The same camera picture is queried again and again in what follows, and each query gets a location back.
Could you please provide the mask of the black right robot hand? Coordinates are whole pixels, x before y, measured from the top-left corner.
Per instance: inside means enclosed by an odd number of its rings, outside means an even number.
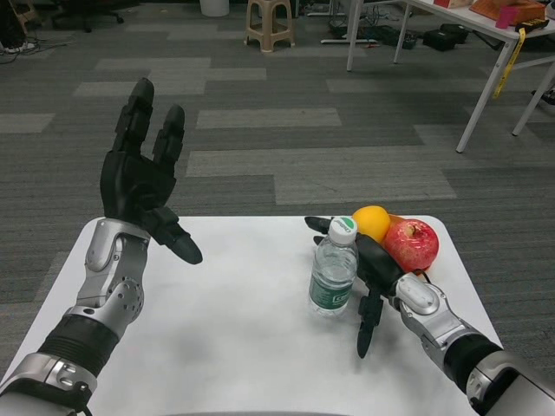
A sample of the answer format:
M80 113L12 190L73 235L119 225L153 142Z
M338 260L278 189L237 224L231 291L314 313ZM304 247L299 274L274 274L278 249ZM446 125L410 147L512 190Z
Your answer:
M321 315L340 315L357 278L368 288L357 309L361 322L356 351L364 358L381 320L382 299L393 293L404 271L375 239L358 231L352 217L307 216L304 222L318 233L308 291L312 308Z

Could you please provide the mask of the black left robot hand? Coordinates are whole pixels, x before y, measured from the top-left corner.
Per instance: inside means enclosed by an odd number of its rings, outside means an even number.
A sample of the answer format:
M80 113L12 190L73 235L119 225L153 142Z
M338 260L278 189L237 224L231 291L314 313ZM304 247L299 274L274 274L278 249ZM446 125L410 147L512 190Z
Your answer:
M150 126L153 98L153 83L141 78L121 110L114 144L101 170L104 215L138 226L185 262L199 264L203 256L198 245L167 207L176 184L175 165L183 149L186 114L182 106L171 106L149 159L141 147Z

